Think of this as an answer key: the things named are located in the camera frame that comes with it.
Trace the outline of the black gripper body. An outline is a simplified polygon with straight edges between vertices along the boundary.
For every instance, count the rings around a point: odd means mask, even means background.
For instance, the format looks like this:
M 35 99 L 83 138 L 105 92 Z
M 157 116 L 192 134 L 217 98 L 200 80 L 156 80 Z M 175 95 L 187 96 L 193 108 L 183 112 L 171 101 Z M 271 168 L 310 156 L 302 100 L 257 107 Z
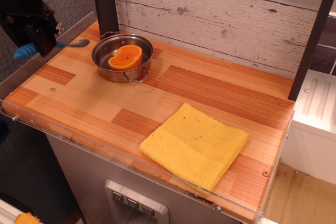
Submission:
M 63 26 L 54 16 L 55 11 L 46 3 L 32 4 L 27 13 L 1 10 L 1 27 L 17 47 L 32 43 L 24 28 L 39 25 L 53 32 L 55 37 L 63 31 Z

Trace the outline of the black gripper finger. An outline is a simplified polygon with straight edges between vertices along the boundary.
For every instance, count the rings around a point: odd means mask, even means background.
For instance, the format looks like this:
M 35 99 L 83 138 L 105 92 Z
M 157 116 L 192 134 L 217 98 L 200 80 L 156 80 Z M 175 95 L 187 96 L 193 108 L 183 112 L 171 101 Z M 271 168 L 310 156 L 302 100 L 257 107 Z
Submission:
M 34 44 L 41 56 L 47 56 L 57 45 L 53 32 L 39 25 L 26 25 L 24 28 L 30 42 Z

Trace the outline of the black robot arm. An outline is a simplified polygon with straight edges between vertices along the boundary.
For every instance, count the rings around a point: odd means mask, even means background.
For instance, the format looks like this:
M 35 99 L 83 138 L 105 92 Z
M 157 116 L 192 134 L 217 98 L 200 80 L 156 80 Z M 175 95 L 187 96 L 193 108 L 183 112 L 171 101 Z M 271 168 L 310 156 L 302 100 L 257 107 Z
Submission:
M 54 14 L 43 0 L 1 0 L 1 27 L 18 47 L 15 59 L 37 53 L 44 57 L 55 47 L 66 46 L 56 40 L 63 26 Z

